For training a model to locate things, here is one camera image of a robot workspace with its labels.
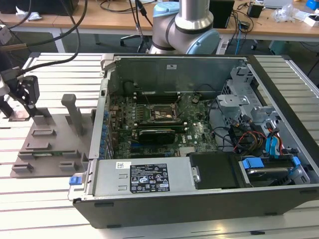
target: small black component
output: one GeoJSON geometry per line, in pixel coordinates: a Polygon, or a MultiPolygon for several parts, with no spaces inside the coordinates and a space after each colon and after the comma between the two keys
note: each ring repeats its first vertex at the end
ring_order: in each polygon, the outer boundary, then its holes
{"type": "Polygon", "coordinates": [[[250,235],[254,235],[254,236],[256,236],[256,235],[264,235],[264,234],[266,234],[266,233],[263,232],[263,231],[251,231],[250,232],[250,235]]]}
{"type": "Polygon", "coordinates": [[[243,115],[242,120],[245,123],[251,123],[252,122],[251,118],[248,115],[243,115]]]}
{"type": "Polygon", "coordinates": [[[250,17],[259,18],[263,8],[264,8],[264,5],[251,3],[248,7],[247,15],[250,17]]]}
{"type": "Polygon", "coordinates": [[[199,176],[199,182],[195,182],[196,189],[249,187],[242,176],[238,158],[233,152],[190,153],[189,160],[199,176]]]}
{"type": "Polygon", "coordinates": [[[175,130],[141,130],[138,141],[141,144],[172,144],[175,141],[175,130]]]}
{"type": "Polygon", "coordinates": [[[267,122],[266,123],[266,128],[273,128],[273,127],[271,126],[271,123],[267,122]]]}
{"type": "Polygon", "coordinates": [[[202,113],[197,113],[196,114],[196,117],[199,119],[199,120],[202,120],[202,118],[203,118],[203,114],[202,113]]]}

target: black box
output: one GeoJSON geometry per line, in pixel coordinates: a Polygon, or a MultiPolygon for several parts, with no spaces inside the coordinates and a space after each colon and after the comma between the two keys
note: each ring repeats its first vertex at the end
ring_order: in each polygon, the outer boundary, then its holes
{"type": "Polygon", "coordinates": [[[259,18],[264,5],[250,4],[247,10],[247,15],[254,18],[259,18]]]}
{"type": "Polygon", "coordinates": [[[227,28],[234,0],[210,0],[209,10],[214,15],[214,28],[227,28]]]}

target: wooden desk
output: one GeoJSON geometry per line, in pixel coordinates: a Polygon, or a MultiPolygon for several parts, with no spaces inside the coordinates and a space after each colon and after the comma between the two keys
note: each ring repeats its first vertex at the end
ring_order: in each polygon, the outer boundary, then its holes
{"type": "MultiPolygon", "coordinates": [[[[237,0],[234,9],[244,0],[237,0]]],[[[295,2],[294,5],[300,10],[305,8],[306,1],[295,2]]],[[[154,4],[147,4],[145,6],[148,17],[152,21],[154,4]]],[[[128,9],[130,7],[126,0],[114,0],[111,2],[110,8],[114,10],[128,9]]],[[[80,0],[77,9],[73,16],[75,21],[78,21],[82,15],[84,8],[84,0],[80,0]]],[[[241,9],[241,12],[246,13],[247,8],[241,9]]],[[[247,39],[256,40],[283,40],[283,41],[310,41],[319,42],[319,28],[310,27],[304,22],[296,20],[293,22],[280,22],[276,23],[271,17],[273,10],[265,9],[262,11],[259,18],[253,18],[254,28],[246,36],[247,39]]],[[[66,32],[73,26],[68,16],[54,16],[43,15],[43,19],[39,21],[30,21],[24,23],[22,26],[16,27],[16,31],[34,31],[34,32],[50,32],[53,37],[66,32]]],[[[14,24],[18,19],[14,14],[0,14],[0,18],[6,24],[14,24]]],[[[243,14],[239,13],[240,20],[250,22],[243,14]]],[[[144,35],[152,35],[152,28],[143,16],[140,15],[141,27],[144,35]]],[[[221,37],[217,53],[224,54],[225,44],[230,40],[235,32],[235,21],[231,17],[228,27],[226,29],[218,29],[221,37]]],[[[123,34],[132,35],[136,34],[135,23],[131,13],[119,14],[105,11],[99,7],[95,0],[89,0],[88,9],[84,20],[79,27],[80,33],[94,34],[96,41],[98,41],[98,34],[123,34]]],[[[65,52],[62,40],[55,42],[59,52],[65,52]]]]}

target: barcode sticker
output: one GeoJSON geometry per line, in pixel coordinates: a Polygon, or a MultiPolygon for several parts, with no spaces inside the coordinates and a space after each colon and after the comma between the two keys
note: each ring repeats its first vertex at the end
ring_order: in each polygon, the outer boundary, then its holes
{"type": "Polygon", "coordinates": [[[116,162],[116,169],[129,169],[131,162],[116,162]]]}

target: white object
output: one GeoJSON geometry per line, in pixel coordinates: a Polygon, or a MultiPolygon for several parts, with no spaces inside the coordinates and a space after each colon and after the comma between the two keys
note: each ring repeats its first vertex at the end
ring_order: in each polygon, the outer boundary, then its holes
{"type": "MultiPolygon", "coordinates": [[[[24,19],[24,17],[28,14],[27,11],[22,11],[20,10],[19,8],[15,7],[16,9],[16,16],[19,18],[19,19],[24,19]]],[[[28,20],[39,20],[39,19],[42,19],[42,17],[40,16],[40,14],[38,12],[32,12],[30,14],[30,16],[28,17],[28,20]]]]}
{"type": "Polygon", "coordinates": [[[257,0],[256,2],[265,5],[265,8],[282,8],[284,5],[292,4],[293,0],[257,0]]]}
{"type": "Polygon", "coordinates": [[[307,16],[310,16],[311,13],[309,12],[305,12],[305,11],[298,11],[293,18],[300,20],[300,21],[304,21],[306,19],[307,16]]]}
{"type": "Polygon", "coordinates": [[[7,26],[3,26],[0,30],[0,42],[5,45],[11,39],[11,33],[7,26]]]}
{"type": "Polygon", "coordinates": [[[310,16],[307,16],[304,22],[307,23],[309,26],[319,26],[319,21],[316,21],[313,18],[310,18],[310,16]]]}
{"type": "Polygon", "coordinates": [[[294,8],[292,4],[284,5],[282,9],[276,9],[271,14],[276,22],[292,21],[295,22],[293,16],[298,12],[297,8],[294,8]]]}

